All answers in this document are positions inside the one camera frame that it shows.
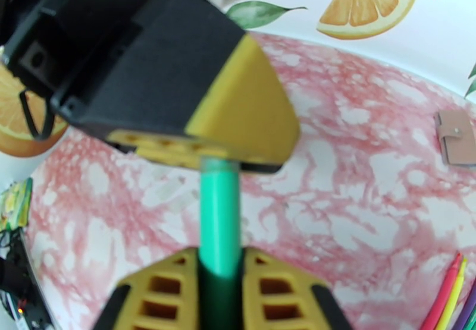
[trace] yellow gripper base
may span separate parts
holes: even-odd
[[[245,251],[243,330],[352,329],[321,280]],[[186,249],[120,281],[94,330],[199,330],[199,322],[198,251]]]

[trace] yellow gripper pad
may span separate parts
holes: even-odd
[[[242,286],[243,330],[352,330],[321,280],[251,247]],[[93,330],[199,330],[197,249],[120,281]]]
[[[149,0],[104,63],[91,65],[94,76],[78,75],[87,92],[71,90],[55,111],[150,161],[199,169],[212,156],[273,173],[299,138],[266,54],[207,0]]]

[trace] red marble pattern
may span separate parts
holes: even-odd
[[[475,108],[372,60],[256,37],[302,139],[277,175],[243,176],[244,242],[327,280],[355,329],[417,329],[455,251],[464,296],[475,275],[475,175],[442,164],[433,121]],[[194,172],[74,131],[34,179],[28,242],[64,330],[90,328],[125,274],[198,243]]]

